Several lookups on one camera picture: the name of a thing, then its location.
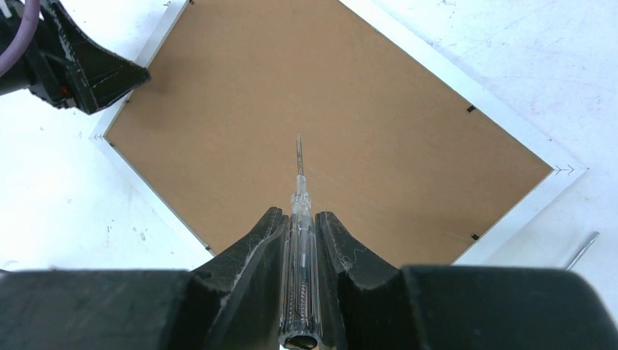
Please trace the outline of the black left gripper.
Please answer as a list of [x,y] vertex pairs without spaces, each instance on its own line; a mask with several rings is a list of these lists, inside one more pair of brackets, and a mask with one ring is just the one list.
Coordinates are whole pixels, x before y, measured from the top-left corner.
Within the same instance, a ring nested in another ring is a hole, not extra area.
[[28,90],[57,109],[94,114],[151,79],[148,69],[93,41],[60,1],[41,6],[33,39],[1,75],[3,96]]

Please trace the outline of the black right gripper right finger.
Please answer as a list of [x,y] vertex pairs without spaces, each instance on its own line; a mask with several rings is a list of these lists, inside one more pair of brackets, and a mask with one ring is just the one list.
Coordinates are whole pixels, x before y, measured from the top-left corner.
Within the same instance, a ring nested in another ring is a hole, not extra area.
[[615,349],[594,289],[561,269],[406,265],[316,215],[323,349]]

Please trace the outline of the clear handle screwdriver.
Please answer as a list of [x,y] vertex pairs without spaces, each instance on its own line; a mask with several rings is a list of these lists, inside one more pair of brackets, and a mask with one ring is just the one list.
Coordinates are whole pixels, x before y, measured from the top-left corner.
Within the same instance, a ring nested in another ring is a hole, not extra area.
[[284,236],[278,339],[285,349],[315,349],[321,338],[316,227],[303,167],[302,138],[297,135],[296,191]]

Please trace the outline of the white picture frame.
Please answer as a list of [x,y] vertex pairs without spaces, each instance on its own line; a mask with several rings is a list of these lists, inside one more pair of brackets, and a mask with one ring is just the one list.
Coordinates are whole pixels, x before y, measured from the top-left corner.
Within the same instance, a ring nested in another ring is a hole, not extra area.
[[495,264],[586,170],[371,1],[172,1],[92,139],[220,253],[295,191],[393,265]]

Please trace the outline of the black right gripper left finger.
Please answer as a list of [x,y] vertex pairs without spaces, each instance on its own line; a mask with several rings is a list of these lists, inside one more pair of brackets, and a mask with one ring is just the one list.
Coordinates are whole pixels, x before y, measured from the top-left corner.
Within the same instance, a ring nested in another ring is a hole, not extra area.
[[192,271],[1,275],[3,349],[277,349],[281,231],[268,209]]

